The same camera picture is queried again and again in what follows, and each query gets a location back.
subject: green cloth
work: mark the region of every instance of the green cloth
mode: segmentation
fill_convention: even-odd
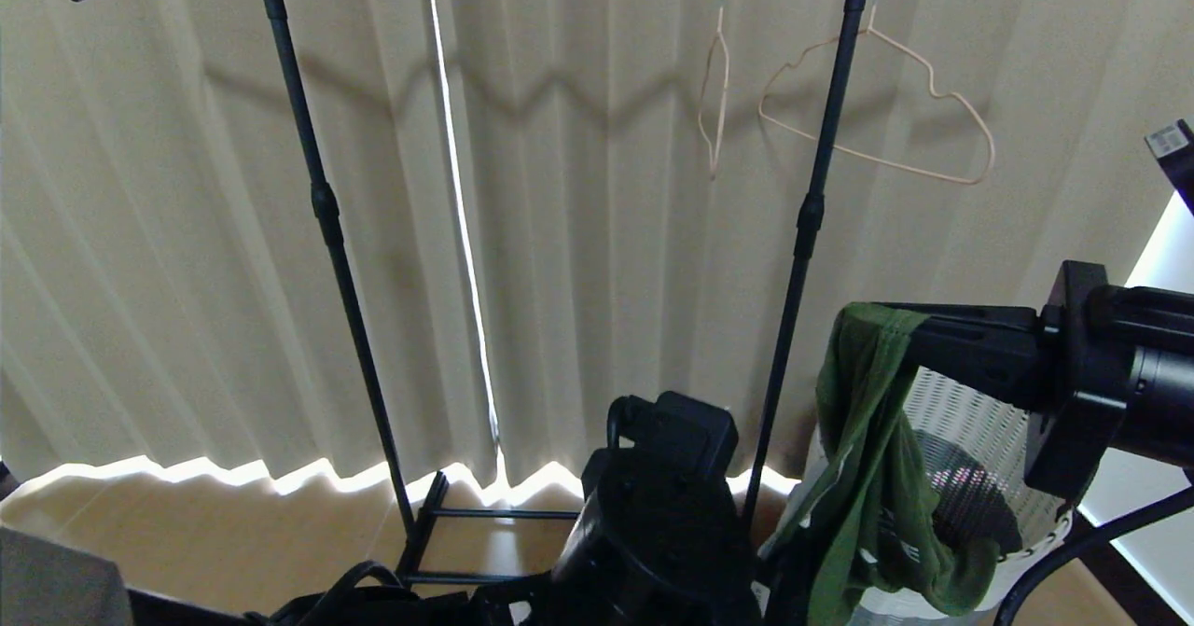
[[[952,550],[933,529],[937,495],[904,415],[916,376],[904,354],[928,318],[879,305],[838,314],[817,380],[817,410],[829,466],[776,532],[825,550],[813,578],[811,626],[839,626],[869,587],[909,588],[947,615],[973,610],[995,573],[999,548],[975,540]]]

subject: clothes rack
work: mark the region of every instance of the clothes rack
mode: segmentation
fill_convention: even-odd
[[[431,533],[435,529],[437,518],[441,517],[512,517],[512,518],[543,518],[561,520],[574,518],[576,513],[568,511],[534,511],[534,510],[469,510],[444,508],[443,499],[448,492],[448,478],[442,472],[436,473],[431,490],[420,508],[418,516],[411,508],[410,497],[406,493],[405,481],[399,464],[398,447],[394,442],[394,434],[389,424],[389,415],[381,392],[377,372],[373,360],[373,351],[369,345],[369,337],[365,331],[364,319],[361,312],[361,303],[357,297],[356,286],[352,278],[347,256],[344,248],[344,232],[339,222],[339,207],[336,194],[324,174],[324,162],[319,153],[319,142],[312,127],[310,111],[307,105],[307,94],[303,92],[302,73],[298,69],[294,43],[290,36],[289,19],[287,18],[284,0],[263,0],[265,14],[273,30],[273,41],[281,61],[282,74],[285,80],[287,93],[294,112],[295,125],[298,140],[302,146],[303,158],[307,162],[307,172],[310,178],[312,207],[315,217],[319,220],[322,231],[324,243],[327,245],[332,257],[332,268],[336,274],[344,303],[344,311],[352,333],[352,342],[356,346],[357,357],[364,376],[369,404],[373,410],[374,422],[377,426],[377,435],[381,440],[382,452],[389,466],[390,481],[398,498],[399,510],[402,516],[402,524],[406,530],[406,547],[398,563],[396,573],[413,583],[437,583],[437,584],[481,584],[500,582],[509,577],[464,573],[464,572],[430,572],[420,571],[419,565],[426,551]],[[788,355],[792,349],[792,339],[795,332],[796,315],[800,309],[800,301],[804,294],[805,281],[808,275],[808,263],[812,259],[813,248],[817,244],[817,232],[820,229],[825,214],[825,183],[829,178],[830,161],[833,156],[833,142],[837,137],[838,123],[842,118],[842,106],[845,99],[845,90],[850,78],[850,66],[854,61],[854,49],[857,42],[858,27],[861,25],[862,11],[867,0],[844,0],[842,27],[837,53],[833,57],[833,69],[830,76],[829,94],[825,103],[825,111],[821,118],[821,128],[817,142],[817,154],[813,162],[812,176],[808,191],[805,195],[796,219],[796,238],[793,248],[792,271],[788,277],[788,288],[784,295],[783,312],[780,319],[778,335],[776,337],[774,357],[771,360],[770,375],[768,378],[767,393],[763,399],[763,410],[759,423],[758,444],[755,452],[755,460],[750,475],[750,486],[746,491],[745,504],[743,507],[741,521],[744,526],[750,526],[755,515],[755,507],[758,501],[759,478],[764,461],[767,461],[768,447],[771,431],[775,425],[775,413],[778,409],[780,392],[783,387],[784,372],[787,370]]]

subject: clothes hanger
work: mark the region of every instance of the clothes hanger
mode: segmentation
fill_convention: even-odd
[[[936,178],[938,180],[949,180],[949,183],[956,183],[959,185],[973,185],[973,184],[977,184],[977,183],[981,183],[981,180],[984,180],[987,176],[990,176],[991,168],[995,166],[995,137],[991,136],[991,130],[987,128],[985,121],[983,121],[983,117],[978,115],[978,111],[974,110],[974,106],[971,106],[970,102],[967,102],[967,99],[964,96],[959,94],[958,92],[948,92],[946,94],[942,94],[942,93],[940,93],[937,91],[937,86],[936,86],[936,82],[935,82],[935,79],[934,79],[933,65],[929,63],[929,60],[925,60],[925,57],[922,57],[921,55],[918,55],[916,51],[913,51],[913,49],[910,49],[909,47],[906,47],[906,44],[901,44],[901,43],[897,42],[896,39],[891,38],[891,36],[887,36],[882,31],[876,30],[876,27],[875,27],[875,11],[878,8],[879,8],[879,0],[870,1],[870,18],[867,22],[867,26],[863,27],[863,30],[861,30],[858,32],[858,36],[874,36],[879,41],[881,41],[881,42],[884,42],[886,44],[890,44],[890,47],[899,49],[899,51],[904,53],[904,55],[906,55],[909,57],[912,57],[912,60],[917,61],[917,63],[919,63],[921,66],[924,66],[924,69],[928,72],[928,90],[929,90],[929,96],[933,96],[934,99],[953,99],[953,100],[958,102],[959,104],[962,104],[962,108],[966,109],[966,111],[970,113],[971,118],[974,121],[974,124],[978,125],[978,128],[983,133],[983,136],[986,139],[986,166],[979,173],[978,178],[962,178],[962,177],[959,177],[959,176],[944,174],[943,172],[935,172],[935,171],[923,170],[923,168],[918,168],[918,167],[912,167],[912,166],[909,166],[909,164],[893,162],[891,160],[885,160],[882,158],[876,158],[874,155],[869,155],[867,153],[862,153],[862,152],[855,151],[853,148],[847,148],[847,147],[839,146],[839,145],[835,145],[833,148],[836,148],[837,151],[841,151],[842,153],[847,153],[849,155],[854,155],[855,158],[861,158],[863,160],[867,160],[867,161],[870,161],[870,162],[875,162],[875,164],[882,164],[882,166],[885,166],[885,167],[891,167],[891,168],[899,170],[899,171],[903,171],[903,172],[912,172],[912,174],[916,174],[916,176],[925,176],[928,178]],[[810,134],[810,133],[806,133],[806,131],[801,131],[801,130],[794,128],[793,125],[789,125],[787,123],[783,123],[783,122],[777,121],[776,118],[769,116],[768,112],[764,111],[763,106],[764,106],[764,103],[767,103],[768,96],[771,96],[770,94],[771,86],[775,84],[776,80],[778,80],[778,78],[781,76],[781,74],[783,74],[787,70],[795,72],[799,68],[799,66],[802,63],[802,61],[805,61],[805,57],[808,56],[808,54],[812,53],[814,49],[825,48],[827,44],[835,44],[835,43],[837,43],[837,41],[838,41],[838,38],[836,36],[833,36],[833,38],[831,38],[831,39],[823,41],[823,42],[817,43],[817,44],[811,44],[808,48],[805,48],[805,51],[802,51],[800,54],[800,57],[798,57],[796,61],[794,61],[794,63],[786,63],[786,65],[781,66],[780,70],[775,72],[775,74],[773,74],[773,76],[771,76],[771,80],[767,81],[767,86],[763,87],[763,96],[758,100],[758,115],[759,115],[759,117],[763,118],[764,121],[768,121],[769,123],[773,123],[775,125],[780,125],[780,128],[786,129],[786,130],[788,130],[788,131],[790,131],[793,134],[798,134],[799,136],[806,137],[810,141],[817,141],[817,137],[813,136],[813,134]],[[709,49],[709,55],[710,56],[713,55],[713,49],[712,48]]]
[[[718,27],[713,33],[713,41],[709,43],[709,53],[704,56],[704,79],[701,81],[701,94],[697,98],[696,125],[701,130],[704,145],[709,148],[709,180],[715,179],[718,176],[718,162],[721,160],[721,137],[726,129],[726,100],[730,96],[730,49],[726,48],[726,35],[721,31],[725,18],[726,0],[721,0],[720,6],[718,6]],[[726,63],[726,73],[721,81],[721,104],[718,109],[716,141],[713,141],[709,139],[709,134],[704,130],[704,115],[700,106],[704,103],[704,90],[709,85],[709,70],[713,66],[713,53],[715,53],[719,47],[721,48],[721,56]]]

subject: curtain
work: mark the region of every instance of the curtain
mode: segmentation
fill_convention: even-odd
[[[260,0],[4,0],[0,450],[383,460]],[[496,447],[427,0],[288,0],[410,479]]]
[[[842,0],[438,0],[511,481],[579,471],[617,395],[675,389],[733,410],[753,448],[813,145],[762,123],[768,78],[835,36]],[[773,440],[798,470],[833,317],[855,300],[1039,307],[1066,258],[1124,282],[1170,189],[1141,141],[1188,115],[1192,0],[882,0],[876,26],[936,66],[998,145],[973,188],[838,154]],[[832,49],[774,90],[816,134]],[[975,176],[980,134],[924,72],[864,39],[841,141]]]

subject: tiled floor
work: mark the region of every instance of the tiled floor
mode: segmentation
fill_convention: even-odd
[[[172,484],[149,474],[111,480],[68,477],[38,489],[21,486],[0,503],[0,522],[116,560],[135,587],[226,612],[272,612],[300,594],[324,590],[353,563],[396,563],[404,534],[388,484],[338,492],[322,477],[278,495],[269,481],[228,486],[211,477]],[[768,493],[763,526],[782,499]],[[463,484],[449,507],[476,507]],[[549,489],[524,508],[571,508],[579,502]],[[443,520],[425,570],[524,573],[555,561],[570,522]],[[437,589],[420,587],[431,595]],[[1121,626],[1131,619],[1078,563],[1046,582],[1017,621]]]

